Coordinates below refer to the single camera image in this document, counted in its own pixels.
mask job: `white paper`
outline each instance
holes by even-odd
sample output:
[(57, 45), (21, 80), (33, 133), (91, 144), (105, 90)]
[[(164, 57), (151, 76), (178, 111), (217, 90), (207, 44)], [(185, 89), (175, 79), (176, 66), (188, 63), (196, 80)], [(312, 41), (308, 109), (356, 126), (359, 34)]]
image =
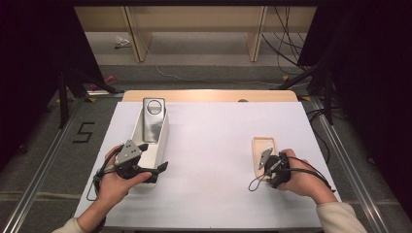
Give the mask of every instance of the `white paper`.
[[(131, 137), (141, 103), (121, 102), (92, 175), (113, 146)], [(287, 229), (321, 227), (308, 197), (282, 192), (255, 178), (253, 138), (273, 137), (335, 185), (300, 103), (166, 103), (167, 170), (154, 188), (133, 187), (108, 214), (107, 227), (140, 229)], [(88, 182), (75, 216), (90, 204)]]

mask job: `handheld controller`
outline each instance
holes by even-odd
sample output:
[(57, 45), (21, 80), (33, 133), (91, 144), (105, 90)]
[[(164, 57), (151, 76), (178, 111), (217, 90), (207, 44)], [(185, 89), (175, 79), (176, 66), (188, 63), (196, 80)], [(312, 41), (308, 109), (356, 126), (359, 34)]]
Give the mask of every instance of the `handheld controller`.
[(264, 175), (270, 177), (268, 182), (273, 188), (277, 188), (279, 184), (286, 183), (291, 179), (291, 171), (289, 170), (289, 159), (285, 153), (279, 152), (278, 155), (270, 155), (264, 165)]

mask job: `floor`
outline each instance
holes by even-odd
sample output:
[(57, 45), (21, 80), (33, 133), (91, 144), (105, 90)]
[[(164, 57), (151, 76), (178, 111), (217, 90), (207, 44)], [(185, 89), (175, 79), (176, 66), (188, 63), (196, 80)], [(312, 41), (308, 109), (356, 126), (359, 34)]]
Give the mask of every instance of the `floor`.
[[(278, 58), (264, 41), (260, 45), (258, 61), (250, 62), (244, 35), (240, 33), (155, 33), (149, 46), (150, 53), (142, 63), (136, 63), (133, 52), (127, 45), (115, 49), (117, 36), (129, 39), (127, 33), (87, 33), (102, 73), (105, 76), (117, 75), (119, 81), (114, 87), (119, 89), (166, 89), (170, 86), (267, 89), (281, 84), (283, 78), (292, 78), (300, 72), (285, 59)], [(304, 36), (293, 34), (292, 40), (297, 46), (301, 46)], [(267, 34), (265, 38), (276, 49), (279, 48), (279, 40), (273, 34)], [(291, 47), (283, 45), (281, 52), (294, 60)], [(219, 74), (224, 74), (230, 79), (225, 83), (204, 83), (196, 80), (207, 79), (208, 76), (204, 73), (209, 74), (212, 81)], [(256, 73), (265, 78), (261, 80), (260, 77), (254, 77)], [(179, 79), (191, 79), (196, 82), (176, 84), (176, 80)], [(305, 97), (307, 82), (294, 86), (292, 90), (298, 96)], [(39, 183), (38, 189), (35, 190), (35, 199), (22, 215), (24, 221), (17, 227), (19, 232), (50, 232), (73, 215), (95, 159), (94, 156), (87, 155), (98, 153), (111, 119), (110, 113), (121, 101), (121, 96), (95, 97), (86, 101), (70, 98), (72, 118), (66, 130), (58, 129), (60, 122), (57, 96), (50, 101), (49, 111), (44, 114), (25, 143), (28, 152), (14, 156), (0, 173), (0, 225), (6, 226), (8, 218), (21, 198), (24, 198), (23, 194), (35, 182)], [(312, 96), (310, 101), (301, 99), (306, 112), (316, 108), (317, 99), (319, 98), (316, 96)], [(335, 99), (334, 105), (339, 105), (338, 98)], [(376, 223), (368, 218), (364, 204), (359, 199), (360, 195), (353, 188), (353, 183), (348, 179), (345, 167), (342, 166), (339, 149), (326, 133), (327, 126), (322, 117), (318, 117), (313, 121), (313, 128), (320, 138), (326, 141), (326, 145), (320, 139), (318, 141), (325, 157), (327, 150), (330, 150), (328, 168), (342, 200), (354, 207), (368, 232), (412, 232), (411, 220), (401, 209), (379, 171), (373, 163), (366, 160), (368, 153), (352, 128), (350, 120), (342, 110), (335, 111), (333, 119), (333, 130), (336, 131), (341, 146), (350, 160), (355, 164), (356, 173), (359, 174), (366, 195), (370, 196), (370, 200), (378, 208), (384, 222), (384, 230), (376, 231)], [(92, 136), (87, 138), (86, 135), (79, 134), (81, 127), (85, 132), (92, 132)], [(63, 140), (57, 142), (56, 135), (60, 135)], [(48, 160), (51, 164), (46, 169), (44, 178), (32, 182), (38, 168), (45, 164), (43, 159), (49, 158), (54, 151), (57, 156)], [(290, 232), (313, 231), (301, 229)]]

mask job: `hand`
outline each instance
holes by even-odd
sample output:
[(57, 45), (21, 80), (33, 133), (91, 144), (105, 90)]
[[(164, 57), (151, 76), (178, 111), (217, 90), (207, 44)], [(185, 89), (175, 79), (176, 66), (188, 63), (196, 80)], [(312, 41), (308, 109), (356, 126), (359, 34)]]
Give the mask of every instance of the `hand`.
[[(121, 145), (114, 147), (107, 154), (106, 158)], [(115, 164), (115, 157), (111, 157), (107, 166)], [(82, 213), (77, 222), (85, 232), (93, 231), (99, 223), (104, 219), (114, 206), (116, 206), (127, 194), (128, 190), (145, 180), (152, 173), (146, 172), (137, 175), (136, 177), (125, 180), (118, 176), (116, 172), (104, 175), (99, 190), (99, 196), (88, 208)]]
[[(282, 150), (287, 157), (296, 157), (293, 150)], [(289, 159), (291, 168), (301, 168), (313, 171), (311, 167), (296, 159)], [(287, 183), (278, 185), (279, 190), (288, 190), (300, 196), (311, 197), (316, 204), (324, 204), (328, 202), (337, 202), (333, 192), (319, 178), (304, 172), (292, 172), (291, 179)]]
[[(107, 158), (114, 150), (118, 149), (119, 147), (121, 147), (121, 145), (118, 145), (114, 147), (113, 149), (111, 149), (106, 154), (105, 158)], [(115, 156), (112, 156), (107, 166), (114, 165), (115, 160), (116, 160)], [(124, 196), (127, 194), (128, 190), (131, 187), (139, 183), (142, 183), (143, 181), (147, 180), (151, 175), (152, 173), (145, 172), (145, 173), (140, 173), (134, 178), (125, 180), (121, 178), (116, 172), (108, 173), (104, 175), (102, 179), (98, 200), (104, 201), (106, 203), (109, 203), (115, 206), (124, 198)]]

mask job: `human hand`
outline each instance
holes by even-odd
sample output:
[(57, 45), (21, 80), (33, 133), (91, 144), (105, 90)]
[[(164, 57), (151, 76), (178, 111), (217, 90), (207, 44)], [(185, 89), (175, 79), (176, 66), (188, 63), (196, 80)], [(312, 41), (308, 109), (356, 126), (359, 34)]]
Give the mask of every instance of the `human hand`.
[[(292, 149), (282, 150), (287, 157), (296, 157)], [(289, 159), (291, 168), (300, 168), (313, 171), (313, 169), (304, 164), (303, 162), (290, 158)], [(277, 189), (283, 191), (291, 191), (300, 196), (311, 197), (316, 204), (320, 205), (328, 202), (337, 202), (336, 197), (333, 192), (325, 185), (325, 183), (319, 178), (304, 172), (291, 172), (291, 179), (287, 183), (281, 183), (278, 185)]]
[[(106, 158), (116, 149), (121, 147), (121, 145), (118, 145), (111, 149), (107, 154)], [(114, 165), (115, 164), (115, 156), (112, 156), (111, 159), (109, 160), (107, 166)], [(137, 175), (134, 178), (125, 180), (121, 178), (116, 172), (113, 173), (108, 173), (104, 175), (101, 185), (100, 185), (100, 190), (99, 190), (99, 196), (98, 200), (100, 202), (105, 202), (107, 204), (110, 204), (112, 206), (115, 206), (118, 204), (124, 196), (127, 194), (128, 190), (139, 184), (142, 183), (143, 181), (147, 180), (152, 173), (150, 172), (145, 172)]]

